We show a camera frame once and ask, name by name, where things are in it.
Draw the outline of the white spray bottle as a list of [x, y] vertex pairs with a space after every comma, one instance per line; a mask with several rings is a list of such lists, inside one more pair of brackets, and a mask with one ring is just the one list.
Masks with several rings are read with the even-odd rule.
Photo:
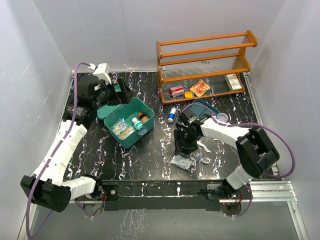
[[132, 118], [132, 123], [135, 129], [141, 130], [143, 128], [143, 123], [141, 122], [140, 119], [133, 117]]

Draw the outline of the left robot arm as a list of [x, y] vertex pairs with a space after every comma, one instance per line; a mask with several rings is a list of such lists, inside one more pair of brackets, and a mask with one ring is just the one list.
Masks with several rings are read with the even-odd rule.
[[82, 196], [97, 200], [104, 194], [99, 177], [85, 174], [74, 180], [64, 180], [78, 144], [86, 135], [97, 113], [103, 107], [129, 104], [132, 90], [123, 77], [116, 83], [94, 75], [74, 79], [73, 101], [66, 106], [58, 133], [44, 159], [31, 176], [23, 176], [20, 186], [28, 198], [27, 206], [39, 205], [62, 212], [70, 201]]

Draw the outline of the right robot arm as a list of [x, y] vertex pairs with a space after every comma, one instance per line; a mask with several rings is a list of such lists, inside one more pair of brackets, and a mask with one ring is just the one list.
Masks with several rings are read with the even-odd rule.
[[240, 165], [227, 176], [216, 190], [221, 197], [233, 199], [241, 188], [253, 179], [260, 178], [279, 158], [279, 152], [260, 126], [251, 128], [227, 126], [217, 123], [208, 115], [198, 116], [186, 109], [179, 115], [182, 128], [174, 130], [175, 155], [190, 157], [198, 149], [201, 137], [217, 139], [237, 149]]

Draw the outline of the clear bag of plasters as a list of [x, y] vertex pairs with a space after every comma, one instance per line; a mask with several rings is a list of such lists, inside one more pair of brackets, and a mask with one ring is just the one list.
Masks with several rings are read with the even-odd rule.
[[195, 160], [192, 160], [190, 157], [184, 158], [180, 155], [176, 155], [174, 150], [168, 155], [167, 163], [184, 171], [191, 171], [192, 167], [196, 165]]

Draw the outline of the bagged bandage box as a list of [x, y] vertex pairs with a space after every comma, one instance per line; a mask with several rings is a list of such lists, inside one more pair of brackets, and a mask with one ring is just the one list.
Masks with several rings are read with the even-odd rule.
[[134, 128], [128, 125], [123, 117], [111, 127], [111, 130], [120, 140], [125, 140], [134, 132]]

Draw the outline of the blue white bandage roll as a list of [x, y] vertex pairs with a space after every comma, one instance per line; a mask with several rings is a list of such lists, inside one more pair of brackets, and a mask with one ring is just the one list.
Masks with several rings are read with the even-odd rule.
[[168, 114], [168, 118], [167, 118], [167, 122], [169, 124], [173, 123], [174, 119], [175, 119], [175, 116], [176, 116], [176, 112], [177, 112], [177, 108], [176, 107], [172, 107], [169, 111], [169, 114]]

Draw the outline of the brown medicine bottle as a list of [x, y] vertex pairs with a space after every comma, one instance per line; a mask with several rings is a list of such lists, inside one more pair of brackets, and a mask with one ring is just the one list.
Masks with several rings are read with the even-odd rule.
[[138, 114], [138, 117], [143, 124], [149, 120], [149, 117], [142, 112]]

